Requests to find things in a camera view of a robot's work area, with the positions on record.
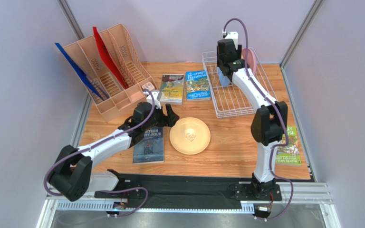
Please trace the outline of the pink plate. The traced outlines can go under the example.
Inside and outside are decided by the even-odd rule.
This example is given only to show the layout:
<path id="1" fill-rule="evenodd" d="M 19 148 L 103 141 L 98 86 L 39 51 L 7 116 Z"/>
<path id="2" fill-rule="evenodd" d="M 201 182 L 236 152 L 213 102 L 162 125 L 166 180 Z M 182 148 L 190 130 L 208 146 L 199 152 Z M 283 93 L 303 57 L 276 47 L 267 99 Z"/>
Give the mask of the pink plate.
<path id="1" fill-rule="evenodd" d="M 255 52 L 251 48 L 243 48 L 241 51 L 242 58 L 245 59 L 245 55 L 247 54 L 247 64 L 249 70 L 252 71 L 253 75 L 257 75 L 257 58 Z"/>

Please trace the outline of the yellow plate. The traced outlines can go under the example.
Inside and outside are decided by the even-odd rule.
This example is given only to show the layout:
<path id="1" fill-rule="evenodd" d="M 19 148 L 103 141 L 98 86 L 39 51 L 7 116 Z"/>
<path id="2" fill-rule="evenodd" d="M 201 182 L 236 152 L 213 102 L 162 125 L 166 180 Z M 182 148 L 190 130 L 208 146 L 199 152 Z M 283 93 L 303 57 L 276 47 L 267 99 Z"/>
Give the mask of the yellow plate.
<path id="1" fill-rule="evenodd" d="M 210 141 L 211 132 L 205 122 L 198 118 L 180 119 L 170 129 L 171 145 L 180 153 L 195 155 L 204 151 Z"/>

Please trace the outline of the blue plate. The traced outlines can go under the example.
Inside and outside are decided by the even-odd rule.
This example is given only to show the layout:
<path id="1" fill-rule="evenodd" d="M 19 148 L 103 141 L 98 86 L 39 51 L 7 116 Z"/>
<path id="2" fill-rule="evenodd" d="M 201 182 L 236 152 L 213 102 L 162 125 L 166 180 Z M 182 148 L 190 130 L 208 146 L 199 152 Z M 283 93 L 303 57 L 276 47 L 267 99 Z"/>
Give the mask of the blue plate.
<path id="1" fill-rule="evenodd" d="M 222 70 L 219 67 L 217 68 L 217 74 L 219 77 L 219 83 L 222 87 L 227 87 L 231 84 L 229 78 L 223 74 Z"/>

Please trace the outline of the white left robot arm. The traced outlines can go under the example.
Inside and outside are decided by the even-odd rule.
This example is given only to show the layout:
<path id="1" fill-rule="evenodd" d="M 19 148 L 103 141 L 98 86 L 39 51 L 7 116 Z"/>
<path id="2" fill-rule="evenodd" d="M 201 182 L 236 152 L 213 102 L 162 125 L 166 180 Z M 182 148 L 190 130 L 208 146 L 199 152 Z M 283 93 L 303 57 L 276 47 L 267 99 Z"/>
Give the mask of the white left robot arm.
<path id="1" fill-rule="evenodd" d="M 63 147 L 44 177 L 45 190 L 71 202 L 87 192 L 113 190 L 118 182 L 114 173 L 93 173 L 92 170 L 115 153 L 134 147 L 151 128 L 173 127 L 179 118 L 170 104 L 161 107 L 140 102 L 133 114 L 108 136 L 79 148 Z"/>

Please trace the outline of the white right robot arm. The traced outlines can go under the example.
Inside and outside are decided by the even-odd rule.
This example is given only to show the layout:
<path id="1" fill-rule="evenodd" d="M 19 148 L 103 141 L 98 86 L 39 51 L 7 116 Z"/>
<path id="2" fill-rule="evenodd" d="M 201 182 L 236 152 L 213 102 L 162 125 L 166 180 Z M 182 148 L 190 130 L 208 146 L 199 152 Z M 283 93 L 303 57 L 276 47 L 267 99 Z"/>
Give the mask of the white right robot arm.
<path id="1" fill-rule="evenodd" d="M 249 71 L 241 57 L 241 46 L 231 38 L 217 43 L 217 66 L 246 96 L 255 110 L 251 134 L 257 142 L 257 164 L 249 193 L 255 199 L 268 199 L 277 192 L 275 177 L 276 151 L 286 132 L 288 106 L 273 98 Z"/>

